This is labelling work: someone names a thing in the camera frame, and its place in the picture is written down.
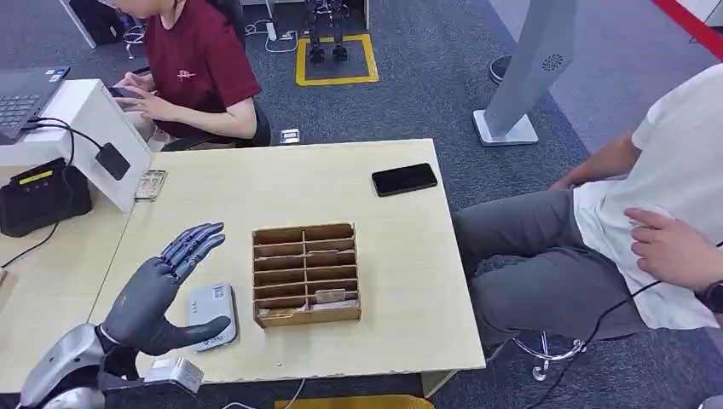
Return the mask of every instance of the gray pants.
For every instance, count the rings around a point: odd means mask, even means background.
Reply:
[[[582,242],[572,194],[528,193],[453,215],[484,345],[523,330],[587,339],[606,309],[630,297],[615,263]],[[527,260],[477,274],[479,263],[495,255]],[[595,338],[647,329],[629,302],[605,317]]]

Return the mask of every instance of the laptop keyboard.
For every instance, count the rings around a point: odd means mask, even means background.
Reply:
[[[24,125],[26,115],[40,99],[40,94],[0,95],[0,128]]]

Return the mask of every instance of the robotic thumb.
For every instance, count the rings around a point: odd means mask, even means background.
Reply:
[[[231,319],[226,316],[216,317],[201,325],[186,326],[177,328],[174,337],[169,339],[171,349],[183,348],[188,345],[202,343],[220,334],[227,326],[231,325]]]

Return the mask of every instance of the red stripe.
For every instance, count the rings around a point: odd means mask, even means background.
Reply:
[[[673,21],[683,27],[713,55],[723,60],[723,36],[691,14],[677,0],[652,0]]]

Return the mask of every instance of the cardboard compartment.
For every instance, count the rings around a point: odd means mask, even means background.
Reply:
[[[306,268],[353,265],[356,265],[356,253],[353,250],[306,255]]]
[[[253,275],[253,286],[303,283],[304,269],[258,271]]]
[[[254,245],[277,245],[304,241],[301,228],[272,228],[253,232]]]
[[[349,223],[253,232],[253,318],[262,327],[359,320]]]
[[[349,251],[354,250],[354,239],[306,241],[304,248],[307,254]]]
[[[279,256],[300,256],[304,253],[304,244],[297,243],[295,245],[254,245],[253,257],[279,257]]]
[[[325,279],[355,279],[356,266],[330,266],[306,269],[307,281],[320,281]]]
[[[304,268],[304,258],[302,256],[261,258],[253,261],[254,271],[291,270],[295,268]]]
[[[256,299],[276,297],[308,296],[304,283],[265,285],[253,287],[253,296]]]
[[[303,229],[306,241],[354,238],[354,228],[347,223],[307,226]]]

